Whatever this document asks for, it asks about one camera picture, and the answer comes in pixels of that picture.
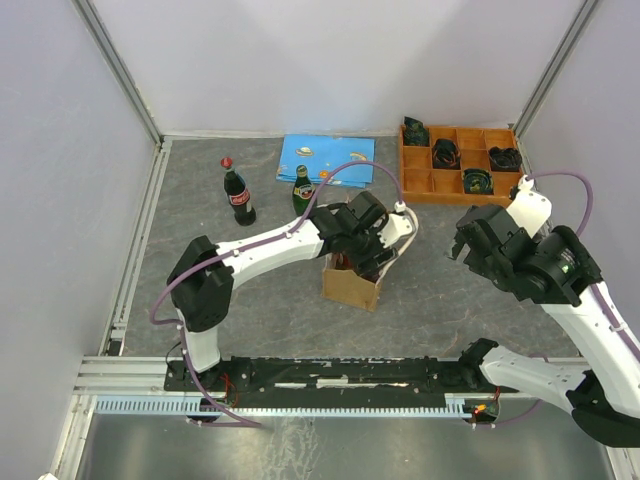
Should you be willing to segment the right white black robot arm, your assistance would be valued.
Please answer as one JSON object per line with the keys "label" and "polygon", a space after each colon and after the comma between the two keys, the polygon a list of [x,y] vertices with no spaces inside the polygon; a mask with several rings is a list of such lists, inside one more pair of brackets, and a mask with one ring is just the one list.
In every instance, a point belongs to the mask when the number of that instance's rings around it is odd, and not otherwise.
{"label": "right white black robot arm", "polygon": [[463,386],[518,390],[569,413],[605,446],[638,447],[639,343],[624,329],[601,270],[576,233],[557,226],[540,237],[502,206],[473,206],[456,224],[450,257],[456,259],[464,247],[471,272],[519,301],[539,305],[588,366],[561,368],[480,339],[483,355],[458,368]]}

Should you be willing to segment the cola bottle red cap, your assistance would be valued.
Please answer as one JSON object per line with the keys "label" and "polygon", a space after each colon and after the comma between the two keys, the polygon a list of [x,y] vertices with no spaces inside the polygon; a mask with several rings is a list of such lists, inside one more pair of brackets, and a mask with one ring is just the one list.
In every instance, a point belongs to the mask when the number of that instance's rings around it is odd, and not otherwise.
{"label": "cola bottle red cap", "polygon": [[251,204],[251,195],[243,178],[234,168],[233,160],[224,157],[220,161],[225,170],[223,188],[231,206],[235,221],[241,226],[249,226],[256,220],[256,211]]}

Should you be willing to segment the brown canvas tote bag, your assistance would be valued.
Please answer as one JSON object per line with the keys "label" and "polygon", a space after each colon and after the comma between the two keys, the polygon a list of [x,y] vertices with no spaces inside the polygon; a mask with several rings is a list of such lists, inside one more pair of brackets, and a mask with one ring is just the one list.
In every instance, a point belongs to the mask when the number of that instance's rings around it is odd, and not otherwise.
{"label": "brown canvas tote bag", "polygon": [[322,296],[325,299],[341,304],[374,312],[380,296],[383,279],[405,252],[398,252],[397,258],[382,269],[381,276],[377,281],[367,281],[360,278],[352,269],[334,269],[334,254],[330,254],[326,258],[322,272]]}

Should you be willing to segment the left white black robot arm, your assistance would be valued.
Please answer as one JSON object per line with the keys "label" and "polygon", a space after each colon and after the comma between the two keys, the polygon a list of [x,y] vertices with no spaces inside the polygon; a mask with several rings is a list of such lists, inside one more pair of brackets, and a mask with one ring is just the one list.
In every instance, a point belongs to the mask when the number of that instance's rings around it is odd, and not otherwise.
{"label": "left white black robot arm", "polygon": [[306,216],[246,239],[192,240],[161,295],[177,311],[173,321],[190,359],[187,379],[201,390],[219,383],[218,328],[240,286],[294,262],[327,255],[345,257],[359,276],[382,275],[400,254],[398,242],[414,231],[403,203],[390,211],[364,191],[349,202],[314,207]]}

